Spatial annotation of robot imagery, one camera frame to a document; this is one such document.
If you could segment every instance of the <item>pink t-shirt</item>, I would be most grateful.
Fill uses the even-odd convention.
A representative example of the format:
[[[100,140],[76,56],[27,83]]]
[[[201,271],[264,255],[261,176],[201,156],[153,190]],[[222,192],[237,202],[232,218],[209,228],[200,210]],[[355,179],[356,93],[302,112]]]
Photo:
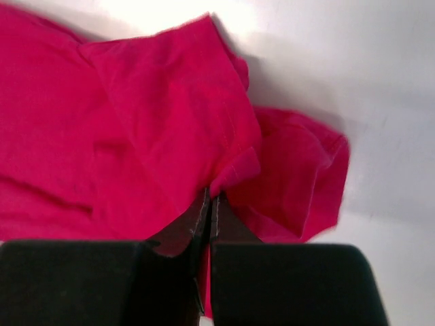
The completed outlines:
[[[143,240],[204,187],[263,241],[337,223],[346,138],[253,107],[209,16],[89,42],[0,5],[0,48],[0,240]]]

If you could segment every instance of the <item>pink fabric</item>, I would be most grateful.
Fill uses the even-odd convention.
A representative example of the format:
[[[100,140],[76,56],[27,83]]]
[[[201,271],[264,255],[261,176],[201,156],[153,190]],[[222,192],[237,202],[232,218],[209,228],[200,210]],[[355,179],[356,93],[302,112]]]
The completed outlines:
[[[0,5],[0,239],[145,239],[226,190],[265,241],[337,222],[343,135],[253,108],[210,17],[88,42]]]

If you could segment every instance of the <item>white table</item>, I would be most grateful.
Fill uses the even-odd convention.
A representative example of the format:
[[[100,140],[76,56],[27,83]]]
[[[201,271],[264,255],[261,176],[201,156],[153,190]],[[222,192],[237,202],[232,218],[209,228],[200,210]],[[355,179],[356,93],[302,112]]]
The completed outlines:
[[[249,63],[253,102],[297,106],[351,141],[341,222],[315,241],[361,248],[392,325],[435,323],[433,1],[21,1],[104,39],[214,13]]]

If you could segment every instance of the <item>white surface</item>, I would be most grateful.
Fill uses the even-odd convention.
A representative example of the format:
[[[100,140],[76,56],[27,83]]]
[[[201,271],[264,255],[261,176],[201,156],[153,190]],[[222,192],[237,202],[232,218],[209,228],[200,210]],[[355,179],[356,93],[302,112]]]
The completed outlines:
[[[352,157],[335,231],[370,260],[392,325],[435,321],[435,3],[430,0],[22,0],[102,38],[214,13],[256,103],[345,132]]]

